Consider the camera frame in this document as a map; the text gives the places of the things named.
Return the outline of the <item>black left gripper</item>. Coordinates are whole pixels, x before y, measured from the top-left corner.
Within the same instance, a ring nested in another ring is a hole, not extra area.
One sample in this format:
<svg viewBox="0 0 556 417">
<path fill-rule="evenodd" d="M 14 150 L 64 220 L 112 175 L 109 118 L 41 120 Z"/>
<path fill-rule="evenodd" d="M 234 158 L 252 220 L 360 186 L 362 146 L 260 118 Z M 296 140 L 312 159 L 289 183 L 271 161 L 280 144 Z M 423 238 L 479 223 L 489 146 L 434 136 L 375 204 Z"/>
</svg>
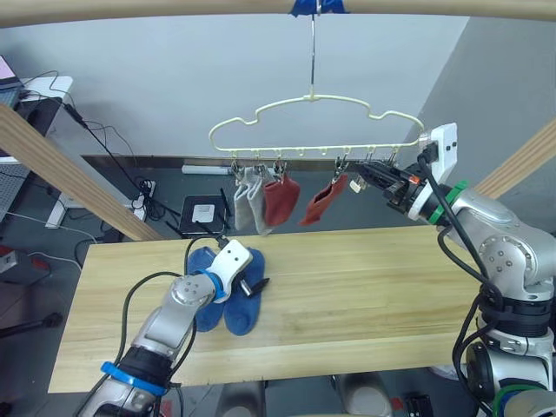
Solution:
<svg viewBox="0 0 556 417">
<path fill-rule="evenodd" d="M 231 282 L 231 292 L 242 292 L 247 298 L 251 298 L 258 295 L 268 285 L 269 281 L 269 278 L 263 278 L 253 286 L 249 286 L 245 272 L 241 271 Z"/>
</svg>

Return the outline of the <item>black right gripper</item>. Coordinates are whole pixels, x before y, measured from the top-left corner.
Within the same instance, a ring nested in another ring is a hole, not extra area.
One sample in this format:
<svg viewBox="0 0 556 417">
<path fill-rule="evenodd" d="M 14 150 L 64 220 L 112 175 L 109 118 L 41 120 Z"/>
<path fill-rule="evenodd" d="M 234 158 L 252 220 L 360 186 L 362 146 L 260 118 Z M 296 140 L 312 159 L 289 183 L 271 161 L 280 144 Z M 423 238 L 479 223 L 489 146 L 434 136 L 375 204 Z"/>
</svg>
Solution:
<svg viewBox="0 0 556 417">
<path fill-rule="evenodd" d="M 412 173 L 397 169 L 382 161 L 362 162 L 355 167 L 360 188 L 373 186 L 383 191 L 387 205 L 407 214 L 422 190 L 422 179 Z"/>
</svg>

